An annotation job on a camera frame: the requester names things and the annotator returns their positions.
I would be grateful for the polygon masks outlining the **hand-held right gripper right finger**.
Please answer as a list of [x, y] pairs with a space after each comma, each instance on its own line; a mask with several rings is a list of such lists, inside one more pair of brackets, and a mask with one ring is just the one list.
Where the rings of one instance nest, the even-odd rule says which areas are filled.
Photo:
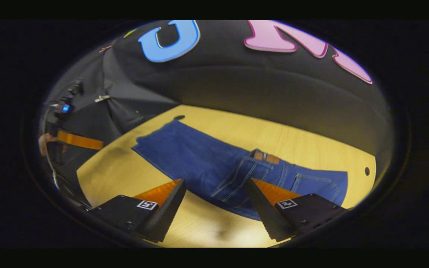
[[269, 237], [277, 242], [312, 232], [347, 211], [320, 195], [299, 195], [255, 178], [246, 183], [246, 191]]

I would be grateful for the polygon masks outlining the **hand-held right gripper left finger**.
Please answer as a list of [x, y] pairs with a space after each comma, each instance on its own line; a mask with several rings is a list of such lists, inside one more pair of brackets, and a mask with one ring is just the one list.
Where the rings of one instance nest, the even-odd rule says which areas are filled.
[[133, 197], [118, 195], [88, 213], [125, 235], [163, 242], [185, 192], [185, 180], [177, 179]]

